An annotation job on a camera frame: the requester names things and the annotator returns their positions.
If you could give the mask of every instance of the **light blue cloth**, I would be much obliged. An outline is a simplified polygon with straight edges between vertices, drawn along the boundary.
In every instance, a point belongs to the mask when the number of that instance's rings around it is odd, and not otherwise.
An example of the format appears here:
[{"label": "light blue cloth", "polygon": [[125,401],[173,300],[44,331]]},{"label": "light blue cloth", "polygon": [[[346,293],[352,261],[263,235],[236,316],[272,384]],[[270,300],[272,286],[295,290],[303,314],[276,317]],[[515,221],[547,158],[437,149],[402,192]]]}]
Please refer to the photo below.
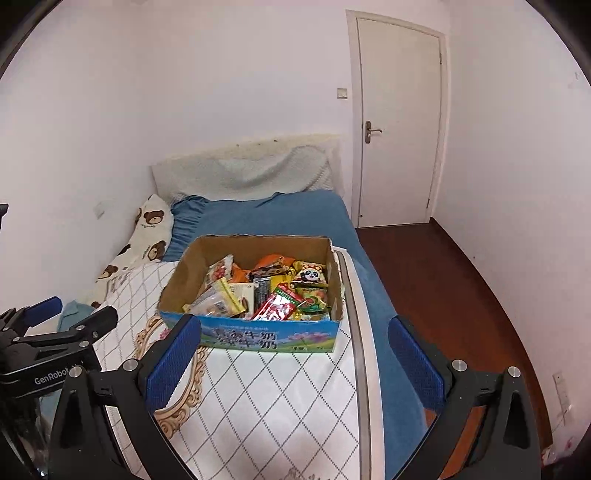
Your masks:
[{"label": "light blue cloth", "polygon": [[202,235],[327,236],[333,245],[347,249],[363,287],[374,332],[384,413],[385,478],[393,478],[423,438],[427,430],[425,415],[388,344],[388,322],[396,312],[359,243],[341,198],[328,190],[276,193],[248,202],[213,202],[191,196],[177,202],[171,210],[173,238],[165,262],[179,260],[188,245]]},{"label": "light blue cloth", "polygon": [[94,311],[95,308],[91,307],[90,305],[78,303],[75,300],[71,301],[64,307],[61,313],[59,323],[57,324],[57,331],[65,332],[72,325],[84,320]]}]

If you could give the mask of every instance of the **door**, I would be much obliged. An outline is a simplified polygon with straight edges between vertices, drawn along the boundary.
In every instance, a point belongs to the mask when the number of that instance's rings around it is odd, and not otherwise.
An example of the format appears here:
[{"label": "door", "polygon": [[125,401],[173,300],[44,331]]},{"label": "door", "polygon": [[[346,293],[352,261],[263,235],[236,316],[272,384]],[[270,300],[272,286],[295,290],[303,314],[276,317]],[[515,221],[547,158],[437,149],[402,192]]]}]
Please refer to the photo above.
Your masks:
[{"label": "door", "polygon": [[[421,223],[439,137],[439,39],[374,20],[358,18],[357,25],[364,126],[359,226]],[[366,137],[368,121],[382,132]]]}]

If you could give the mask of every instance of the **teddy bear pillowcase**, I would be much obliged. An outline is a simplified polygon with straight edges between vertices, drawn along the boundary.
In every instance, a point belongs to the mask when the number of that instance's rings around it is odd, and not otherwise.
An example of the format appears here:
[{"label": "teddy bear pillowcase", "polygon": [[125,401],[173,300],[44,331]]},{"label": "teddy bear pillowcase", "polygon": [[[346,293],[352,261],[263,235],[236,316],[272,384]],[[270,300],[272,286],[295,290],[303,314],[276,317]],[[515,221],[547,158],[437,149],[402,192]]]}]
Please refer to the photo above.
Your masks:
[{"label": "teddy bear pillowcase", "polygon": [[98,308],[115,288],[118,277],[139,265],[162,260],[170,244],[173,223],[168,204],[158,195],[151,195],[138,210],[135,230],[129,242],[105,267],[92,291],[78,301]]}]

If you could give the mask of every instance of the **door handle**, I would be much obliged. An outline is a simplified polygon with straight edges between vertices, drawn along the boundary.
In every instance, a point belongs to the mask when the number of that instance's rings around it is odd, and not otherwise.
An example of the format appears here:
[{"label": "door handle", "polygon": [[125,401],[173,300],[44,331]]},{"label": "door handle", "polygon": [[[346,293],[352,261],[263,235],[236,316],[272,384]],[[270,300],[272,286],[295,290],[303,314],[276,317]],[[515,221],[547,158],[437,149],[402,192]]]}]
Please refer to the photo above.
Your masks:
[{"label": "door handle", "polygon": [[371,122],[369,120],[367,120],[365,122],[365,143],[370,143],[371,142],[371,132],[380,132],[380,133],[384,133],[382,132],[382,129],[380,128],[371,128]]}]

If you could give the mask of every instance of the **white quilt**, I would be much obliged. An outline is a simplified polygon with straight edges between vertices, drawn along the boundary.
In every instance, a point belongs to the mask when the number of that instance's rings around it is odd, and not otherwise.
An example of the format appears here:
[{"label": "white quilt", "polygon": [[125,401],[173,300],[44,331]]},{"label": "white quilt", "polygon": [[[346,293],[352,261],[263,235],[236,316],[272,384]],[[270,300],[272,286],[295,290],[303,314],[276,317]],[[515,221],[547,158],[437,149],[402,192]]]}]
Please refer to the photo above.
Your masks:
[{"label": "white quilt", "polygon": [[335,190],[342,180],[335,135],[302,135],[235,144],[152,166],[168,203],[188,195],[209,200],[258,200],[275,192]]},{"label": "white quilt", "polygon": [[[104,369],[118,368],[132,356],[141,357],[153,341],[166,335],[155,307],[175,266],[161,262],[130,271],[107,298],[103,305],[117,309],[119,323],[95,344]],[[354,289],[359,294],[361,286],[356,284]],[[369,322],[362,294],[353,304],[361,312],[355,321]],[[361,357],[356,361],[355,337],[345,308],[332,353],[199,348],[167,408],[157,411],[155,418],[200,480],[353,480],[366,477],[362,471],[371,472],[372,479],[383,479],[375,352],[372,341],[361,354],[357,344]],[[356,364],[358,369],[360,359],[369,363],[362,375],[375,377],[377,382],[369,385],[370,404],[374,402],[371,408],[366,406],[369,394],[365,383],[358,392]],[[131,471],[148,478],[116,409],[110,409],[109,416]],[[374,437],[376,447],[368,453]],[[362,466],[362,458],[371,460]]]}]

